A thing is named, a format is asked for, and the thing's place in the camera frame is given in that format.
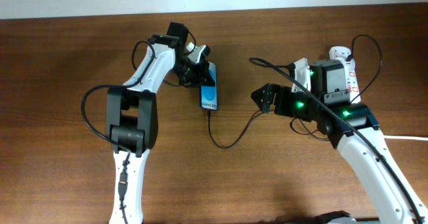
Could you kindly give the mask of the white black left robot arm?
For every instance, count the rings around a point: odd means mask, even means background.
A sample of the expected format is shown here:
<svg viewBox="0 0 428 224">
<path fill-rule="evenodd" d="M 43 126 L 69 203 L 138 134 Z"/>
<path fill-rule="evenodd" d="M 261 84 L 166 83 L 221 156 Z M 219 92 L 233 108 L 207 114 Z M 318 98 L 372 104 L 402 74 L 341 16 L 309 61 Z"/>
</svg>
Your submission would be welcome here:
<svg viewBox="0 0 428 224">
<path fill-rule="evenodd" d="M 148 39 L 146 56 L 123 88 L 107 93 L 106 135 L 113 144 L 115 194 L 110 223 L 143 223 L 144 168 L 158 135 L 156 93 L 173 72 L 186 88 L 214 87 L 207 45 L 188 43 L 189 29 L 172 22 L 165 34 Z"/>
</svg>

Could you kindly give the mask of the blue Galaxy smartphone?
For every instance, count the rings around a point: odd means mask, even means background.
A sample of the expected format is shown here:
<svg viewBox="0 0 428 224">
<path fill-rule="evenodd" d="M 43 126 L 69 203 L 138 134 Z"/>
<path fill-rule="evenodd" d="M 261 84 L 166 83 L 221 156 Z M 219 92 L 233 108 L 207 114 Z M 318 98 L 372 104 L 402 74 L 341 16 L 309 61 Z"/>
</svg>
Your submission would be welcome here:
<svg viewBox="0 0 428 224">
<path fill-rule="evenodd" d="M 200 87 L 200 107 L 206 110 L 218 110 L 217 99 L 217 68 L 212 62 L 209 63 L 209 73 L 213 78 L 215 85 Z"/>
</svg>

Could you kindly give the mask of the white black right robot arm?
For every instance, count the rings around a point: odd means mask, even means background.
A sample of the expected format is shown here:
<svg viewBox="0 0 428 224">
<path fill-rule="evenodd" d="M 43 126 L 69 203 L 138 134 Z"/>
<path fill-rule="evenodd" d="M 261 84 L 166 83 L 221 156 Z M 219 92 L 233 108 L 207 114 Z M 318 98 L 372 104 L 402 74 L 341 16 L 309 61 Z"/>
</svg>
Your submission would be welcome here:
<svg viewBox="0 0 428 224">
<path fill-rule="evenodd" d="M 263 113 L 272 110 L 315 121 L 353 169 L 381 223 L 427 222 L 427 206 L 396 164 L 379 122 L 367 105 L 351 103 L 340 61 L 319 60 L 305 66 L 304 80 L 299 80 L 296 68 L 285 74 L 265 60 L 260 62 L 293 83 L 293 87 L 265 84 L 253 91 L 251 99 Z"/>
</svg>

